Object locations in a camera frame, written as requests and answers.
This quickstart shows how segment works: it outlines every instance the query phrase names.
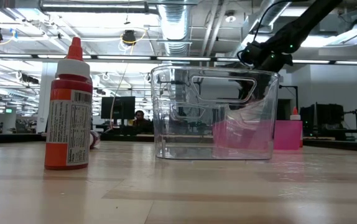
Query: computer monitor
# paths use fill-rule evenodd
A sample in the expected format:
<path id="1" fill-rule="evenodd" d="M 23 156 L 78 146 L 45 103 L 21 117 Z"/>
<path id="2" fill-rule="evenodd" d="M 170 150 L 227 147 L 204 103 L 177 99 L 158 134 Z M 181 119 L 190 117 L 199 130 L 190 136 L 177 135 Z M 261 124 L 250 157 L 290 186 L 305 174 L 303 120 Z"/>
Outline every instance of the computer monitor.
<path id="1" fill-rule="evenodd" d="M 110 119 L 113 97 L 102 97 L 101 99 L 101 119 Z M 115 97 L 113 119 L 134 119 L 136 110 L 135 96 Z"/>

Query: bottle label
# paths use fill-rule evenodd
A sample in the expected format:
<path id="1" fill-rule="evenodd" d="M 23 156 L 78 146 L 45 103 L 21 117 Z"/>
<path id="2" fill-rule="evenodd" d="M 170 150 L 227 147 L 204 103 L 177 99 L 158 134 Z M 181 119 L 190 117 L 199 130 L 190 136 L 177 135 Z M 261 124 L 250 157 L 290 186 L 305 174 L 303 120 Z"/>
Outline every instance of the bottle label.
<path id="1" fill-rule="evenodd" d="M 88 163 L 92 94 L 54 89 L 50 97 L 45 165 L 76 166 Z"/>

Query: container handle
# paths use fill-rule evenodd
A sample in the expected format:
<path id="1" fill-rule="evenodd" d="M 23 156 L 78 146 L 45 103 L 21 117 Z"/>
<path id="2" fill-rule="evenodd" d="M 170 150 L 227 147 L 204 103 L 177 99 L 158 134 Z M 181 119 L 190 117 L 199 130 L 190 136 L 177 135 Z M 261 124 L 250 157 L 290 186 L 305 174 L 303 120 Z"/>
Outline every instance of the container handle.
<path id="1" fill-rule="evenodd" d="M 201 79 L 204 79 L 204 78 L 213 78 L 213 79 L 222 79 L 222 80 L 234 80 L 234 81 L 245 81 L 245 82 L 251 82 L 252 83 L 252 88 L 249 90 L 249 93 L 248 95 L 245 97 L 245 99 L 238 99 L 238 100 L 229 100 L 229 99 L 224 99 L 224 100 L 206 100 L 206 99 L 203 99 L 201 97 L 201 95 L 199 94 L 193 80 L 195 78 L 201 78 Z M 195 92 L 195 94 L 197 95 L 197 97 L 200 99 L 200 100 L 203 100 L 203 101 L 207 101 L 207 102 L 216 102 L 216 103 L 245 103 L 247 102 L 250 97 L 252 96 L 253 94 L 253 91 L 254 89 L 256 89 L 257 87 L 257 81 L 256 79 L 254 78 L 249 78 L 249 77 L 227 77 L 227 76 L 222 76 L 222 75 L 202 75 L 202 76 L 199 76 L 199 75 L 192 75 L 190 77 L 190 83 L 191 83 L 191 86 L 192 86 L 192 89 L 193 91 Z"/>

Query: nutrition label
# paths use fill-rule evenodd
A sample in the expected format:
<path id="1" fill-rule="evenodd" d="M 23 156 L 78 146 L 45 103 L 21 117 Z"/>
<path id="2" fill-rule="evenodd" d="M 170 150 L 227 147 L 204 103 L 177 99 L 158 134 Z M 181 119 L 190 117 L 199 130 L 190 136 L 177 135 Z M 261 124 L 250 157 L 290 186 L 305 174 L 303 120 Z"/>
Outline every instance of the nutrition label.
<path id="1" fill-rule="evenodd" d="M 50 102 L 47 143 L 66 144 L 67 165 L 88 162 L 91 93 L 72 90 L 66 100 Z"/>

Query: person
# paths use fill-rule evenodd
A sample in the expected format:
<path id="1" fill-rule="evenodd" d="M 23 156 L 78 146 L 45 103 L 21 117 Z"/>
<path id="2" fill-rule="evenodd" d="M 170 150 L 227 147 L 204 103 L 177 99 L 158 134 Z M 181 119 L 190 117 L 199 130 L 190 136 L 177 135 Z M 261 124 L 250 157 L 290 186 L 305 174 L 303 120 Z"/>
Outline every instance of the person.
<path id="1" fill-rule="evenodd" d="M 148 133 L 152 129 L 152 124 L 150 121 L 144 119 L 144 112 L 139 110 L 136 111 L 136 120 L 133 121 L 133 126 L 141 133 Z"/>

